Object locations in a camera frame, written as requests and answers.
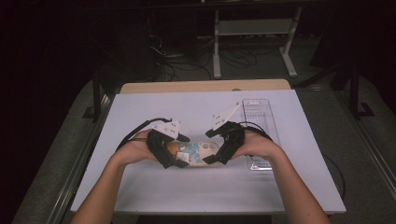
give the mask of white surface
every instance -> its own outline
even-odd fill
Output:
[[[205,132],[211,128],[213,114],[243,99],[269,100],[281,145],[297,172],[326,212],[345,212],[295,91],[117,95],[71,210],[78,209],[122,138],[145,120],[180,120],[180,133],[191,141],[207,141]],[[238,113],[232,120],[240,119]],[[115,210],[137,214],[273,214],[284,212],[284,207],[273,174],[250,171],[246,158],[241,157],[216,168],[165,170],[155,161],[131,164],[124,173]]]

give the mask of forearm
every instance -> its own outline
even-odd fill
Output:
[[[71,223],[110,223],[125,165],[112,157]]]
[[[277,150],[270,162],[290,223],[330,223],[327,215],[298,175],[285,152],[282,149]]]

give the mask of gray carpet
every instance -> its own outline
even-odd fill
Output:
[[[220,60],[223,79],[285,78],[291,84],[298,83],[320,71],[316,67],[309,66],[309,60],[317,42],[315,38],[297,38],[294,42],[290,57],[299,74],[297,78],[290,78],[287,75],[280,54],[274,50],[274,46],[263,46],[254,50],[256,59],[249,58],[251,65],[246,68],[236,68],[236,64],[229,65]],[[235,56],[234,52],[223,51],[223,53],[230,57]],[[204,64],[208,57],[210,54],[200,58],[198,63]],[[176,69],[179,80],[207,80],[207,71],[212,72],[211,61],[206,65],[207,71],[186,64],[179,66],[192,70]],[[321,91],[312,91],[312,88],[308,88],[297,90],[297,93],[320,150],[334,162],[325,160],[334,182],[339,186],[340,193],[342,192],[342,178],[336,167],[341,170],[346,181],[344,202],[347,212],[332,216],[332,223],[395,223],[396,202],[374,166],[368,148],[356,129],[355,121],[344,109],[339,94],[329,91],[331,78],[332,76],[325,77],[313,85]],[[92,126],[91,119],[82,118],[85,109],[92,106],[91,92],[92,87],[87,84],[77,97],[14,223],[38,224],[46,223],[49,219],[50,211],[62,192],[64,181],[81,150],[87,131]],[[363,118],[361,124],[366,127],[378,150],[389,163],[389,167],[396,171],[395,115],[383,104],[375,88],[364,79],[361,84],[360,97],[361,100],[369,103],[375,112],[375,117]],[[71,212],[66,212],[62,223],[69,223],[72,216]],[[136,219],[137,216],[115,214],[113,223],[132,224],[136,223]],[[287,223],[287,219],[284,216],[273,216],[273,223]]]

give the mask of dark background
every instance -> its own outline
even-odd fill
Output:
[[[207,12],[158,13],[155,17],[162,18],[162,23],[148,26],[148,14],[109,17],[83,10],[98,5],[105,6],[106,1],[1,3],[0,223],[14,217],[71,104],[94,71],[101,72],[109,93],[124,82],[154,80],[158,67],[143,63],[156,60],[148,48],[149,32],[161,34],[169,45],[193,46],[197,34],[213,31]],[[349,59],[396,113],[394,11],[388,1],[335,1],[326,7],[306,7],[298,33],[324,31],[312,64],[326,68]],[[184,42],[171,35],[177,30],[185,36]],[[134,38],[125,39],[125,35]]]

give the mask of floor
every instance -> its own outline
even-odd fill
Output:
[[[283,41],[282,36],[267,36],[224,43],[220,48],[222,79],[285,78],[294,85],[321,71],[309,65],[318,38],[298,36],[290,50],[298,76],[289,77],[277,50]],[[187,61],[185,58],[168,60],[168,65],[163,67],[163,75],[157,81],[210,79],[210,50],[203,48],[199,55]],[[392,171],[396,172],[396,117],[381,101],[375,87],[361,78],[360,100],[368,103],[375,116],[355,120],[347,110],[348,87],[343,91],[332,91],[332,77],[333,74],[307,88],[296,90],[334,182],[341,195],[345,191],[347,211],[331,216],[331,221],[336,224],[395,223],[396,196],[391,185],[394,179],[386,181],[384,166],[378,165],[374,156],[384,158],[390,175]],[[92,120],[83,118],[90,106],[92,84],[87,83],[71,107],[13,223],[70,221],[73,214],[67,211],[67,203],[72,202],[72,198],[64,200],[65,204],[57,202],[67,187],[65,180],[70,179],[76,157],[92,130]],[[370,140],[362,138],[366,134]],[[64,210],[53,210],[54,207]],[[136,220],[137,216],[115,214],[113,223],[136,223]],[[273,216],[273,223],[288,222],[285,216],[277,215]]]

